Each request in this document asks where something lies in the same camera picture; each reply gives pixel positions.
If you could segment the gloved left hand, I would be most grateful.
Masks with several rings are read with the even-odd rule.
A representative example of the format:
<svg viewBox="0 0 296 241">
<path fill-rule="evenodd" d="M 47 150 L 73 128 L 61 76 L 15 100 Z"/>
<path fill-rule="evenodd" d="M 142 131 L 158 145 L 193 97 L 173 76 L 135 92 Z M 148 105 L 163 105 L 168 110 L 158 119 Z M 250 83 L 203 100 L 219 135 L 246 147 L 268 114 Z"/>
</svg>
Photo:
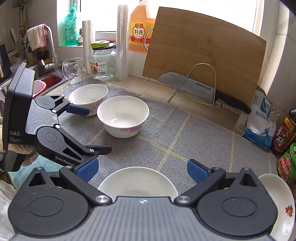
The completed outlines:
<svg viewBox="0 0 296 241">
<path fill-rule="evenodd" d="M 22 166 L 30 166 L 38 158 L 39 153 L 31 154 L 29 157 L 25 158 L 22 162 Z"/>
</svg>

